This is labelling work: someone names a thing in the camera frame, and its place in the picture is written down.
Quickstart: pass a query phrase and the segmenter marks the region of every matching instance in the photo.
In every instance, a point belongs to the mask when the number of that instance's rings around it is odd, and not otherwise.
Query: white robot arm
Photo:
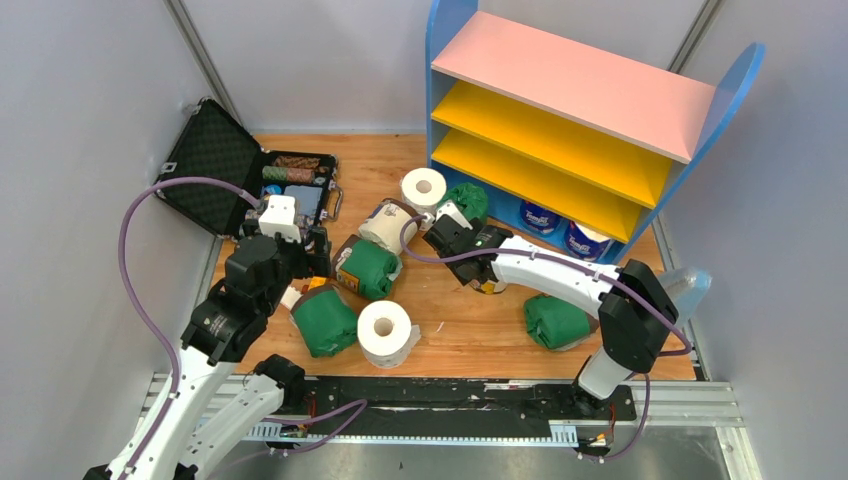
[[[634,372],[650,372],[669,329],[626,290],[638,294],[669,324],[678,316],[650,268],[634,260],[624,267],[584,262],[540,248],[509,230],[476,219],[458,220],[460,216],[452,202],[445,202],[424,234],[439,257],[461,256],[447,262],[460,283],[524,285],[599,319],[603,346],[575,380],[587,400],[603,402]],[[492,253],[475,255],[475,250]]]
[[[258,219],[263,234],[239,242],[225,263],[224,278],[192,312],[181,337],[178,390],[170,391],[169,377],[132,440],[108,465],[90,469],[84,480],[206,478],[230,448],[279,409],[284,399],[303,398],[303,392],[296,391],[298,384],[302,388],[303,370],[273,355],[257,366],[252,389],[194,432],[209,400],[265,331],[292,279],[330,274],[326,231],[312,229],[303,241],[295,214],[294,198],[269,199]]]

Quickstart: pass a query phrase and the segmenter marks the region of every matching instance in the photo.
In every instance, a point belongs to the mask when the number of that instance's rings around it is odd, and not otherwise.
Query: black metal plate
[[[347,435],[546,438],[551,434],[549,420],[610,418],[608,408],[586,416],[572,406],[568,401],[574,392],[571,383],[508,390],[487,389],[487,384],[508,386],[509,381],[321,377],[307,380],[306,391],[315,395],[318,414],[368,399],[368,408],[345,429]],[[610,400],[618,420],[636,419],[630,387],[619,386]],[[416,410],[394,410],[399,408]],[[305,409],[280,413],[305,413]],[[342,414],[320,422],[310,432],[330,433],[345,418]]]

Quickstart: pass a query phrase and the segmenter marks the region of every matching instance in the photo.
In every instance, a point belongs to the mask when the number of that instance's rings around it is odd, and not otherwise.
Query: white wall
[[[251,131],[424,131],[431,0],[185,0]],[[481,0],[666,68],[703,0]]]
[[[0,3],[4,478],[82,478],[129,438],[167,357],[130,307],[117,235],[209,89],[163,2]],[[211,235],[159,201],[130,227],[141,299],[176,339]]]
[[[699,341],[769,480],[844,478],[848,414],[848,4],[728,0],[684,73],[716,82],[751,41],[760,77],[665,210],[706,268]]]

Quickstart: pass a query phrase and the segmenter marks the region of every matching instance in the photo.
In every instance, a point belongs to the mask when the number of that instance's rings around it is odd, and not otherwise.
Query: pink shelf top
[[[432,68],[689,163],[715,87],[478,11]]]

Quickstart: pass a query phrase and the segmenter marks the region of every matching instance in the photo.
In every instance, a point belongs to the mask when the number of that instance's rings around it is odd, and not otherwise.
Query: blue canister
[[[521,202],[521,219],[530,230],[548,235],[556,230],[562,217],[526,200]]]
[[[577,222],[569,221],[565,227],[565,251],[572,257],[592,262],[607,253],[611,244],[609,237]]]

